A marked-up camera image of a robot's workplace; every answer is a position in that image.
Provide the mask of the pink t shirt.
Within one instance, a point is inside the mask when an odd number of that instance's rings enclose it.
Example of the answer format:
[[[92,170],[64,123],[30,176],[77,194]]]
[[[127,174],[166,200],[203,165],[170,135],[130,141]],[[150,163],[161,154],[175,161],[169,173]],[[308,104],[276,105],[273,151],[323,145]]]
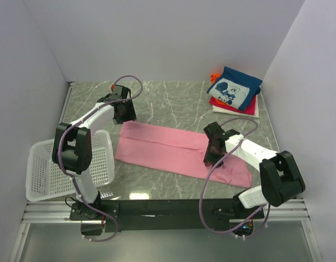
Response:
[[[246,163],[236,156],[211,170],[203,160],[208,147],[205,134],[147,123],[125,122],[115,159],[151,169],[249,188],[252,175]]]

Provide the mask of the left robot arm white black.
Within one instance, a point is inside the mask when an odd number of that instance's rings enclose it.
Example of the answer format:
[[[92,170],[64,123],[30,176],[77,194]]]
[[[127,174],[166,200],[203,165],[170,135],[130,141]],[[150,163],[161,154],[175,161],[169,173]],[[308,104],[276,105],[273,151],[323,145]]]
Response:
[[[111,120],[123,124],[135,119],[132,99],[127,98],[96,103],[79,119],[60,123],[56,128],[52,161],[70,178],[78,200],[85,203],[82,212],[89,219],[96,219],[102,213],[101,204],[96,202],[99,192],[90,174],[91,138]]]

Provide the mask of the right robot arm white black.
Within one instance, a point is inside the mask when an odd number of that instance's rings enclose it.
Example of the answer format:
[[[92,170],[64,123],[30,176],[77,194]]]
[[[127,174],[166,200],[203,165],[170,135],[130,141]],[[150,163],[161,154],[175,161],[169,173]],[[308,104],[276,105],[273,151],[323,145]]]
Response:
[[[234,131],[231,133],[231,136],[226,132],[209,136],[204,163],[218,168],[225,156],[233,155],[260,173],[259,186],[247,189],[235,197],[233,213],[237,217],[246,217],[256,206],[270,204],[278,207],[305,191],[304,180],[290,152],[276,152]]]

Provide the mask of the white folded t shirt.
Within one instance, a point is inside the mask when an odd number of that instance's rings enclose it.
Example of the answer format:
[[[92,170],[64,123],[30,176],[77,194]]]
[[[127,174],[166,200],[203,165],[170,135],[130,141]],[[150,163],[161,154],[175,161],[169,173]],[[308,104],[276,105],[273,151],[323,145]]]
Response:
[[[240,111],[226,104],[222,104],[215,98],[210,98],[209,103],[212,105],[213,112],[259,118],[258,95],[252,98],[250,105],[244,111]]]

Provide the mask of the blue printed folded t shirt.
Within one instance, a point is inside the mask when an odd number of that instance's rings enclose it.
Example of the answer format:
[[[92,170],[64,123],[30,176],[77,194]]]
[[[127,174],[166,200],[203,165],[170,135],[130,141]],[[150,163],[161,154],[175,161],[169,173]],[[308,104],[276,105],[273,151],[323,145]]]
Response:
[[[262,80],[247,75],[230,67],[224,67],[223,73],[217,82],[211,85],[211,90],[221,91],[228,98],[228,105],[244,111],[251,103],[252,98],[261,92]]]

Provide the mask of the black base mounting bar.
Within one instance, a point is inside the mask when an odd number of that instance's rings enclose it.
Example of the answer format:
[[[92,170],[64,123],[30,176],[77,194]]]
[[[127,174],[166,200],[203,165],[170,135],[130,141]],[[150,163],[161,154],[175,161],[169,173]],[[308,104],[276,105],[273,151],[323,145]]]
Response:
[[[202,229],[198,199],[102,200],[97,208],[119,223],[119,230]],[[255,207],[246,209],[235,199],[204,199],[202,214],[208,227],[225,231],[230,221],[243,221]]]

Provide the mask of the white plastic laundry basket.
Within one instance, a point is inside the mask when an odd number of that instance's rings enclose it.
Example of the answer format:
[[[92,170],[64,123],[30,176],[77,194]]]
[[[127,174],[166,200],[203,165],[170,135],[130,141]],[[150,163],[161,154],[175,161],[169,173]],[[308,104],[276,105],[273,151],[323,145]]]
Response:
[[[106,130],[97,131],[91,138],[92,161],[89,167],[95,187],[110,184],[115,177],[113,147]],[[74,186],[57,164],[52,161],[54,139],[34,144],[28,156],[26,198],[43,201],[74,194]]]

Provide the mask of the aluminium rail frame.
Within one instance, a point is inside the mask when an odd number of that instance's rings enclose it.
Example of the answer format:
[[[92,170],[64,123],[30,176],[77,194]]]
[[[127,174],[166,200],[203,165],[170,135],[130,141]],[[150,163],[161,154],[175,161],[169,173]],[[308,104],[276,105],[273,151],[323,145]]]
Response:
[[[112,82],[72,82],[61,114],[72,121],[108,92]],[[214,113],[206,93],[210,81],[144,81],[134,101],[138,122],[201,132],[210,122],[232,117]],[[269,149],[279,146],[260,96],[259,128],[249,138]],[[81,239],[80,223],[69,221],[64,198],[28,202],[15,261],[336,261],[336,230],[314,220],[310,199],[317,183],[288,207],[271,208],[268,227],[245,241],[205,229],[124,231],[103,243]],[[100,188],[110,200],[198,198],[203,180],[115,160],[115,178]]]

